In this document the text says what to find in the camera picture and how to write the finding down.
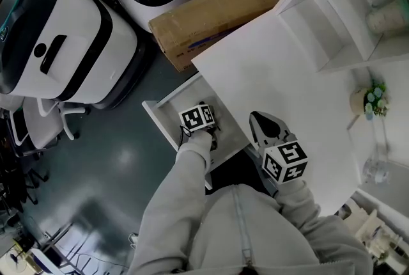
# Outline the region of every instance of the black pants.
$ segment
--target black pants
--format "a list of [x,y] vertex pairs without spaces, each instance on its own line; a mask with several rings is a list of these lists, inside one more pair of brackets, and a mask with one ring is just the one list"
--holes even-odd
[[206,190],[206,194],[212,194],[222,187],[246,184],[256,191],[265,193],[268,196],[270,195],[260,179],[256,165],[244,151],[236,153],[210,174],[212,176],[213,189],[210,191]]

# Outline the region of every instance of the zipper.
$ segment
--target zipper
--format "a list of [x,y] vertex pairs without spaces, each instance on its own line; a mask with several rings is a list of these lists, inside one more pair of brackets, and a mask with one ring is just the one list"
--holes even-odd
[[233,187],[233,199],[235,201],[235,208],[238,218],[238,227],[240,229],[240,240],[242,241],[242,254],[244,263],[252,268],[253,264],[253,254],[250,243],[249,233],[247,232],[247,227],[245,225],[245,219],[243,214],[243,208],[238,197],[238,188],[237,186]]

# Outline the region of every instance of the person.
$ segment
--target person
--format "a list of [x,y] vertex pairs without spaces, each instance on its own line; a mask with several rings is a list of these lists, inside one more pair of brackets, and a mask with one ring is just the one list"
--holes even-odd
[[130,275],[369,275],[362,243],[320,208],[305,182],[279,185],[275,198],[248,185],[205,196],[212,137],[198,130],[149,202]]

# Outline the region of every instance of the potted plant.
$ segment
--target potted plant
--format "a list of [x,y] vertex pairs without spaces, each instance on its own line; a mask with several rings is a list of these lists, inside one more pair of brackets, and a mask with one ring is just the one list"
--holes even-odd
[[367,120],[372,120],[374,115],[385,117],[388,111],[385,83],[373,81],[372,87],[356,90],[351,95],[350,105],[354,114],[365,114]]

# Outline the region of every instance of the gray floor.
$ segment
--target gray floor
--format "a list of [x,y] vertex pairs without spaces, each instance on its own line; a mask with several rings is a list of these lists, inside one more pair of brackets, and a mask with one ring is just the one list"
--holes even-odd
[[98,251],[98,256],[129,265],[128,234],[138,231],[143,211],[176,154],[141,102],[160,100],[194,73],[178,73],[160,52],[152,58],[146,75],[121,105],[72,115],[68,121],[81,137],[69,141],[62,134],[58,146],[37,162],[36,170],[49,170],[50,179],[36,190],[39,204],[27,202],[23,215],[36,236],[39,228],[52,233],[73,221],[73,233],[79,233],[73,240],[92,237],[88,253]]

